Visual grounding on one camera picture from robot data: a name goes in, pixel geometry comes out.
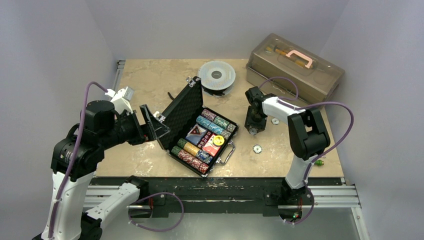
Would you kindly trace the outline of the white blue chip two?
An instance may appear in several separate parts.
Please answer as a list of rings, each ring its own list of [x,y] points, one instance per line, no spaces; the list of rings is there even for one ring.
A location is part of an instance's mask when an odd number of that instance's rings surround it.
[[[280,120],[274,117],[271,119],[271,122],[273,125],[278,125],[280,123]]]

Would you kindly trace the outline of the white blue chip five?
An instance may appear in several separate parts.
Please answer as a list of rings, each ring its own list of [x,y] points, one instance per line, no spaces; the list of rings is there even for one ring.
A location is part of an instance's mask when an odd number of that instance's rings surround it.
[[[260,153],[263,151],[263,148],[262,148],[260,145],[256,144],[256,145],[254,145],[254,146],[252,147],[252,150],[253,150],[256,154],[260,154]]]

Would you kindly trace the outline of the yellow big blind button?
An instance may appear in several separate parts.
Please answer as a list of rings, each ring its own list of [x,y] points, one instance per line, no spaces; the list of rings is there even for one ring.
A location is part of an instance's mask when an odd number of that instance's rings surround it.
[[[222,135],[215,135],[212,142],[215,146],[222,146],[225,143],[225,138]]]

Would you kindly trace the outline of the blue playing card deck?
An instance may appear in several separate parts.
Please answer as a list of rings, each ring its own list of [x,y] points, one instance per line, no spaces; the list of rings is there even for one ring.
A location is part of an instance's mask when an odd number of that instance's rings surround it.
[[[197,145],[198,143],[199,143],[199,141],[201,140],[201,138],[204,136],[200,136],[200,135],[193,135],[193,134],[191,134],[191,131],[192,131],[192,128],[189,130],[189,132],[187,133],[187,135],[186,135],[186,137],[185,137],[185,140],[187,140],[188,142],[190,142],[190,143],[192,143],[192,144],[194,144],[194,145]]]

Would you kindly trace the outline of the red triangular all-in marker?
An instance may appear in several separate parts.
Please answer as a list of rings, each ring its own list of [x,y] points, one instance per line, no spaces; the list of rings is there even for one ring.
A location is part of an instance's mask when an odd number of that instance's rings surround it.
[[[199,126],[198,124],[196,124],[192,130],[191,130],[191,134],[195,135],[195,136],[203,136],[205,133],[207,132],[207,130],[201,126]]]

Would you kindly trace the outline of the black poker set case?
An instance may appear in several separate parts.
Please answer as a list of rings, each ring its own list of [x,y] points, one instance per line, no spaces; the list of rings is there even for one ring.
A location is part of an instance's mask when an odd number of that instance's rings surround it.
[[[203,178],[215,164],[227,163],[221,155],[227,146],[235,147],[239,125],[204,105],[200,77],[188,77],[187,85],[160,117],[170,131],[158,142],[171,158]]]

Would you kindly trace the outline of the white blue chip four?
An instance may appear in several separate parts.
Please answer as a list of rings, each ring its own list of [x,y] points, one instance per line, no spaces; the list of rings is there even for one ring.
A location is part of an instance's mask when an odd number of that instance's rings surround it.
[[[254,135],[256,135],[256,134],[257,134],[257,130],[256,130],[255,128],[251,128],[251,129],[249,130],[249,134],[250,134],[250,135],[252,135],[252,136],[254,136]]]

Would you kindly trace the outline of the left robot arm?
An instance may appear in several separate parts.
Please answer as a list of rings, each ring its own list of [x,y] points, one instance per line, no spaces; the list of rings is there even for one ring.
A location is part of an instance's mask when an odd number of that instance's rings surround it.
[[[52,200],[46,227],[36,236],[38,240],[98,240],[121,210],[148,201],[148,182],[130,176],[117,192],[84,210],[88,187],[106,150],[123,143],[140,145],[170,132],[146,105],[140,110],[144,124],[139,123],[135,113],[119,113],[107,100],[92,101],[81,110],[80,123],[53,149]]]

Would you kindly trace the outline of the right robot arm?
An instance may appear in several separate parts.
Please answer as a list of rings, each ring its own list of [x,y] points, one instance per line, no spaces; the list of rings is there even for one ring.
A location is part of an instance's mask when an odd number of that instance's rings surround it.
[[[301,108],[259,87],[245,92],[249,103],[244,127],[251,135],[263,132],[269,116],[287,124],[290,148],[294,154],[290,169],[282,181],[280,196],[288,204],[306,192],[313,159],[324,152],[331,140],[322,114],[316,107]]]

